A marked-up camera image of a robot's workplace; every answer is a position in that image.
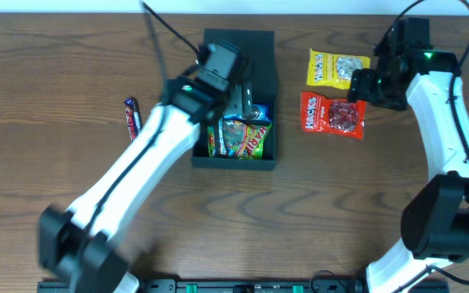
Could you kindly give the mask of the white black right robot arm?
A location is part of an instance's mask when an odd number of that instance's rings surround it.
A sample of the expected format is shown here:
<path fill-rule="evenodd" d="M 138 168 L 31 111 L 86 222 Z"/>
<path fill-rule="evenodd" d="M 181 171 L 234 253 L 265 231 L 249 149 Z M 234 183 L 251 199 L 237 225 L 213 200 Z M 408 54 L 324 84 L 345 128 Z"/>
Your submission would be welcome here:
<path fill-rule="evenodd" d="M 401 237 L 366 267 L 369 292 L 406 292 L 433 272 L 469 258 L 469 116 L 459 62 L 451 52 L 387 53 L 353 72 L 348 100 L 412 109 L 428 182 L 401 216 Z"/>

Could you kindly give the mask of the green Haribo gummy bag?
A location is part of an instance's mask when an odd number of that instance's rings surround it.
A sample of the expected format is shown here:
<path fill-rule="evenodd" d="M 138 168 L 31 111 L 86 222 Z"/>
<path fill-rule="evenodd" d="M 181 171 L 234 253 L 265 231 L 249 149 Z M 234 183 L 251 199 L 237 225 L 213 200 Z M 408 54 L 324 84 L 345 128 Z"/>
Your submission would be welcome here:
<path fill-rule="evenodd" d="M 250 125 L 238 120 L 220 119 L 208 127 L 210 157 L 261 160 L 264 143 L 272 125 Z"/>

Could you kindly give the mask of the dark green gift box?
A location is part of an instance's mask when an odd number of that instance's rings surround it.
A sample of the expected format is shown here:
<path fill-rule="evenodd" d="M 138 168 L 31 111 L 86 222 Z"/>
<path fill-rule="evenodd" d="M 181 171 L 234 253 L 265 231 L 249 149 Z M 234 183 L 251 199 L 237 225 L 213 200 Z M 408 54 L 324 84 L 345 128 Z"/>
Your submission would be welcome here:
<path fill-rule="evenodd" d="M 269 107 L 272 126 L 263 142 L 263 156 L 259 160 L 211 157 L 208 154 L 207 129 L 202 128 L 199 141 L 192 151 L 191 165 L 194 168 L 272 171 L 276 166 L 278 137 L 276 130 L 278 74 L 274 55 L 274 32 L 219 28 L 204 30 L 204 43 L 220 41 L 238 47 L 243 55 L 253 62 L 252 100 L 256 104 Z"/>

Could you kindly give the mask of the red Hacks candy bag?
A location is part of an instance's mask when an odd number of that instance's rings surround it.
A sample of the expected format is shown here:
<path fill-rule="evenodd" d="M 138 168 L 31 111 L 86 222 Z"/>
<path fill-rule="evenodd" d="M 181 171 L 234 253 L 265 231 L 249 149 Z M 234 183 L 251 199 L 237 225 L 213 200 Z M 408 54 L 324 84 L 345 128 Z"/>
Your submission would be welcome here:
<path fill-rule="evenodd" d="M 357 140 L 364 137 L 366 103 L 327 98 L 314 92 L 300 93 L 300 125 L 305 132 L 340 135 Z"/>

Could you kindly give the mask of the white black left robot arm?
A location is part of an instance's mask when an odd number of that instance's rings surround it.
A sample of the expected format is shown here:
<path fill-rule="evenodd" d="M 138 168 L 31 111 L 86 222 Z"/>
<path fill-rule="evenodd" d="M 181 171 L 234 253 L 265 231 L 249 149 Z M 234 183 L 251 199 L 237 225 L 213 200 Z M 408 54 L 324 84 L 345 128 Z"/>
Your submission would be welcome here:
<path fill-rule="evenodd" d="M 248 81 L 214 84 L 186 77 L 166 81 L 161 101 L 140 134 L 83 195 L 61 212 L 39 217 L 38 262 L 71 292 L 136 292 L 140 281 L 117 247 L 131 221 L 173 164 L 215 125 L 226 106 L 252 94 Z"/>

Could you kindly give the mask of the dark blue red candy bar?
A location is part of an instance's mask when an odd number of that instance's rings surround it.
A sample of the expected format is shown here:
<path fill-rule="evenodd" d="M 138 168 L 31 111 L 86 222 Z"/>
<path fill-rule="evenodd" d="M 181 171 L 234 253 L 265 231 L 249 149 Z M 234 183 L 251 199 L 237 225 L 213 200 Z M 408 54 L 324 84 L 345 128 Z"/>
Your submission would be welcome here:
<path fill-rule="evenodd" d="M 142 117 L 139 111 L 138 100 L 135 97 L 129 97 L 124 101 L 124 105 L 129 136 L 133 141 L 142 130 Z"/>

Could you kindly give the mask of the blue Oreo cookie pack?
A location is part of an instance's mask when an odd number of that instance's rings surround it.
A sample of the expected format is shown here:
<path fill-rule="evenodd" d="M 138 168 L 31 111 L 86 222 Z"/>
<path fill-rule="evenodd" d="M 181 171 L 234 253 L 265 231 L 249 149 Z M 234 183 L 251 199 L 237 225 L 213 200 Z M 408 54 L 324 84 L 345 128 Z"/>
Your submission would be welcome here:
<path fill-rule="evenodd" d="M 224 120 L 236 120 L 247 125 L 270 125 L 272 118 L 270 116 L 270 107 L 266 104 L 253 104 L 252 111 L 248 116 L 229 114 L 223 116 Z"/>

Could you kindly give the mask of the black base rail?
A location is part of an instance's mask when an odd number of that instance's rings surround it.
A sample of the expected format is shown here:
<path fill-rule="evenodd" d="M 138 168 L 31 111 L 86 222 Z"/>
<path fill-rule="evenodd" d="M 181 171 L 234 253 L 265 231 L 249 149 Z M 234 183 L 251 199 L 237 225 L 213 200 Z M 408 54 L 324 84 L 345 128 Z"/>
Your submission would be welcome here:
<path fill-rule="evenodd" d="M 134 292 L 116 289 L 116 292 Z M 141 282 L 137 293 L 364 293 L 361 280 L 355 278 L 317 278 L 313 281 L 176 281 L 153 279 Z"/>

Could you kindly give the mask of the yellow Hacks candy bag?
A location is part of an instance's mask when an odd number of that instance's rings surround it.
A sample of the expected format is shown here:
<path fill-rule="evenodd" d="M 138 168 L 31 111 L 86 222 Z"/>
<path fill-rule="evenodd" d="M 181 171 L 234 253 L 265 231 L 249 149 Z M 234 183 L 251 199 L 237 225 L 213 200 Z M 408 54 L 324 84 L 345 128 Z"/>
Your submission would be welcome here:
<path fill-rule="evenodd" d="M 353 72 L 370 67 L 370 58 L 309 50 L 306 84 L 329 86 L 339 90 L 350 88 Z"/>

